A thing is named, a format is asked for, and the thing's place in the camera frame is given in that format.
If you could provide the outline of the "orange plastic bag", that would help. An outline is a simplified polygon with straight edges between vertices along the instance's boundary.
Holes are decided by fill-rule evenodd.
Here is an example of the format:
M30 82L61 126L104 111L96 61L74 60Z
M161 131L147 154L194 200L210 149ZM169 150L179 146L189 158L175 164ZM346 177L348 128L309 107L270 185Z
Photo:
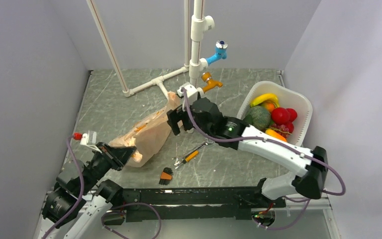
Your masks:
M136 151L126 163L130 167L144 166L165 144L171 133L167 112L180 106L181 100L174 92L168 92L166 105L136 123L127 134L109 142L111 147L135 146Z

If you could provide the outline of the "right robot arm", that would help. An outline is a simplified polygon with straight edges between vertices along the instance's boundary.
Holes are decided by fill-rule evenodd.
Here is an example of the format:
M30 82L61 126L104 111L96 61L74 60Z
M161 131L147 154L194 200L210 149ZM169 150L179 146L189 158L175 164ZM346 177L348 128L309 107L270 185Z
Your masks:
M250 152L285 167L288 174L260 180L259 190L254 193L257 205L265 207L295 193L309 199L321 198L328 172L324 148L309 149L276 139L241 119L224 116L207 98L198 99L188 110L182 106L169 110L167 117L175 135L180 133L182 122L185 130L199 129L222 147Z

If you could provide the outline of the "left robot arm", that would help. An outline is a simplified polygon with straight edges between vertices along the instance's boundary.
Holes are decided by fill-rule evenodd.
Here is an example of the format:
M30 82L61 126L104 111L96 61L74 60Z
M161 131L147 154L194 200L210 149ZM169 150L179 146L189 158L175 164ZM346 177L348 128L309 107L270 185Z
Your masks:
M42 209L40 239L78 239L97 216L122 205L123 188L100 179L110 170L122 170L136 147L98 142L92 148L91 160L82 162L74 157L57 176Z

